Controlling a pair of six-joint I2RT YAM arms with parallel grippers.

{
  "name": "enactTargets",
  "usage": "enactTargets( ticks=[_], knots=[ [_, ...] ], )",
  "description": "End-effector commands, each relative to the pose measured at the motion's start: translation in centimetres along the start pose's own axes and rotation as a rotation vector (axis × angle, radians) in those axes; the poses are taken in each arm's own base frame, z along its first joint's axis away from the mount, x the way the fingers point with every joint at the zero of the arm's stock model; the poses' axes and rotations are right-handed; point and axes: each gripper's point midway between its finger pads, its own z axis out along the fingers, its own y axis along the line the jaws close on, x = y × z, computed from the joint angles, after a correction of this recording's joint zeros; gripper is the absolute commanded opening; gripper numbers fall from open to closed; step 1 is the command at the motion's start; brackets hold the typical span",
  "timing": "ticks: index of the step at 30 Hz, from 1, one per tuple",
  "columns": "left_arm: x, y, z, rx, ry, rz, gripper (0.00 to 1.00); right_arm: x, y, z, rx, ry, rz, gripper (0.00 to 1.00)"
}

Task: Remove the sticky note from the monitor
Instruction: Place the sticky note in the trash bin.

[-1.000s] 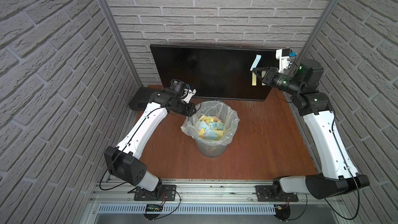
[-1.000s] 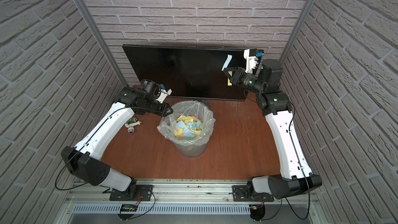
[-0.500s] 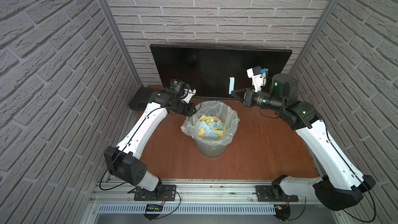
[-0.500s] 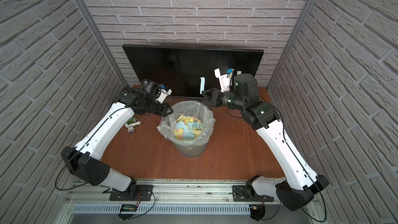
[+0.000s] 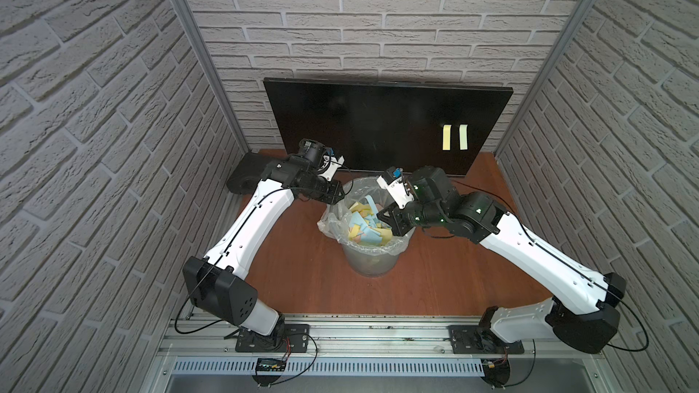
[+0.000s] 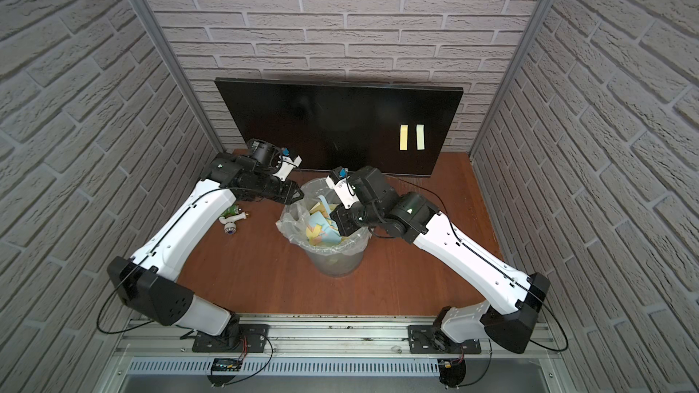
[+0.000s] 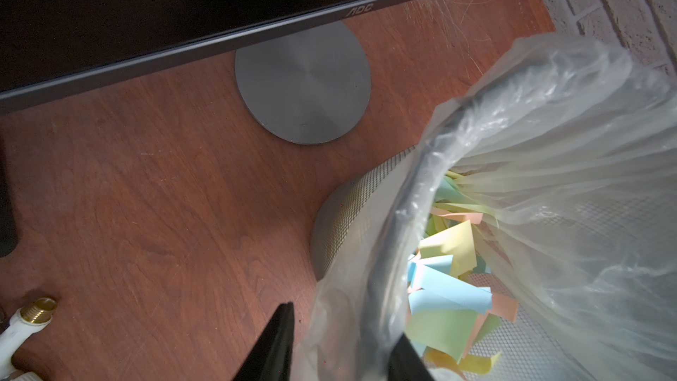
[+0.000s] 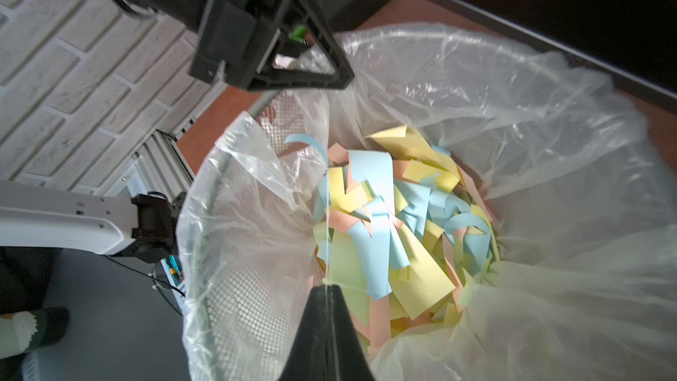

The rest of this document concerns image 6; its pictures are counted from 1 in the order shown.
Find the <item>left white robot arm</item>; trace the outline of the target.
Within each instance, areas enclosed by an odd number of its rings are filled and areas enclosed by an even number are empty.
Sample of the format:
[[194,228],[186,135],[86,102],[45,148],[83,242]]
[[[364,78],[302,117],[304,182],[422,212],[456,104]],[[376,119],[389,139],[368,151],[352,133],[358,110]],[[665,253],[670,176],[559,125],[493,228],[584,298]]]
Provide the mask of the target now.
[[225,334],[232,313],[196,296],[178,284],[178,277],[209,228],[236,202],[267,199],[290,205],[301,200],[299,185],[289,179],[301,162],[295,152],[258,139],[249,140],[243,155],[217,154],[164,227],[129,258],[110,262],[114,296],[162,326]]

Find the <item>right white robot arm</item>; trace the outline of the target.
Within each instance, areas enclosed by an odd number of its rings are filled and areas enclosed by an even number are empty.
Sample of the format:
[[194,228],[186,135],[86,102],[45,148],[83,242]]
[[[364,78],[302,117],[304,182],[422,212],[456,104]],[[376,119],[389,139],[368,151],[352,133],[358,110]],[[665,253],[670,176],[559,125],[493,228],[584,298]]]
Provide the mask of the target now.
[[340,234],[382,229],[431,254],[484,296],[469,307],[446,307],[434,322],[437,335],[453,343],[489,338],[515,354],[526,351],[550,281],[509,266],[466,236],[423,194],[399,194],[376,167],[349,173],[334,169],[326,183],[340,199],[331,212]]

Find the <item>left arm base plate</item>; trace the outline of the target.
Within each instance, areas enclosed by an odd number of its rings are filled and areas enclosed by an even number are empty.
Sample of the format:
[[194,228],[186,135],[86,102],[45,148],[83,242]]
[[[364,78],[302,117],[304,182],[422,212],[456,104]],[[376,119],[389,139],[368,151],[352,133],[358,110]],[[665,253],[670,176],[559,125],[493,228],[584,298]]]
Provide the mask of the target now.
[[261,354],[267,347],[268,335],[269,325],[267,324],[237,322],[228,325],[219,336],[198,332],[192,351],[195,353],[242,353],[243,346],[246,346],[247,353]]

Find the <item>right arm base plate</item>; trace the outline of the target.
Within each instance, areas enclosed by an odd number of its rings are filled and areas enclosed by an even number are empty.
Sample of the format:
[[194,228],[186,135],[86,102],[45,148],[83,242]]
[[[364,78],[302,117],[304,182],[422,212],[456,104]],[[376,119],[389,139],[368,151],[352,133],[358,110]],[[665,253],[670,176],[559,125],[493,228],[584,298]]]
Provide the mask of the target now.
[[408,342],[411,354],[478,355],[482,353],[479,340],[466,340],[461,344],[452,341],[433,326],[409,325]]

